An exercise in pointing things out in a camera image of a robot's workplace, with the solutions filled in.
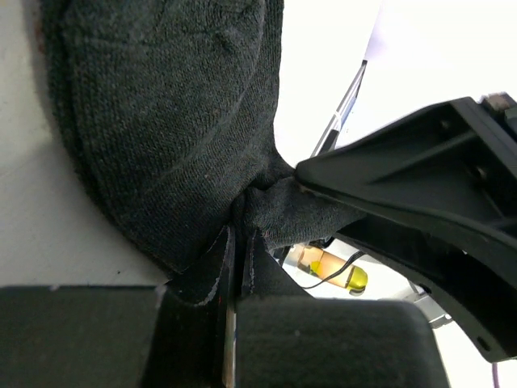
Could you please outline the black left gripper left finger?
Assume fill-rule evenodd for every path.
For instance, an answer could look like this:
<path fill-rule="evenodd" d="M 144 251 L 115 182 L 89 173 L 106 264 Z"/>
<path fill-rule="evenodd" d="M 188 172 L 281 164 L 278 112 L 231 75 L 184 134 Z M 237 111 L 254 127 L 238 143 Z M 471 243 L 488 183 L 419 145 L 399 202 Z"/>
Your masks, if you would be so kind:
<path fill-rule="evenodd" d="M 159 286 L 1 290 L 4 387 L 231 387 L 234 233 Z"/>

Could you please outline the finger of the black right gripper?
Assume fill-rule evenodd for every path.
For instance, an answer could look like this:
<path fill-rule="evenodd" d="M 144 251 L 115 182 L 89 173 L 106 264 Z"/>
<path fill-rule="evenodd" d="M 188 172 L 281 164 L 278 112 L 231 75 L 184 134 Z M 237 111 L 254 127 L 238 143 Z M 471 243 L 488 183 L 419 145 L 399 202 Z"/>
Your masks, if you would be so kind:
<path fill-rule="evenodd" d="M 421 286 L 487 361 L 516 357 L 516 289 L 477 259 L 374 216 L 345 226 L 335 237 Z"/>
<path fill-rule="evenodd" d="M 516 102 L 454 99 L 421 108 L 301 162 L 310 191 L 408 225 L 417 217 L 516 234 Z"/>

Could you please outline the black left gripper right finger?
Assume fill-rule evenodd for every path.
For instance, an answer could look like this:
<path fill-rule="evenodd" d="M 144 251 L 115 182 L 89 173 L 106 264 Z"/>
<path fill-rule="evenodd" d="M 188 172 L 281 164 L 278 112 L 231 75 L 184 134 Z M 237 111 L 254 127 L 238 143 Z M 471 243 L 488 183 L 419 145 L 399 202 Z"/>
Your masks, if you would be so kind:
<path fill-rule="evenodd" d="M 423 313 L 393 300 L 316 299 L 249 239 L 237 302 L 237 387 L 447 387 Z"/>

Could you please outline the black sock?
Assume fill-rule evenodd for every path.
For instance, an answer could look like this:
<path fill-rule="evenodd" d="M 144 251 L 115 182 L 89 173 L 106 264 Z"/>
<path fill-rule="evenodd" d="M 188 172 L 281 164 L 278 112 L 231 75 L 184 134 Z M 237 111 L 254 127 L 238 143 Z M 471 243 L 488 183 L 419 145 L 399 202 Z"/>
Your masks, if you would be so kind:
<path fill-rule="evenodd" d="M 361 213 L 302 189 L 275 147 L 281 1 L 44 1 L 49 94 L 87 194 L 166 272 L 227 227 L 268 249 Z"/>

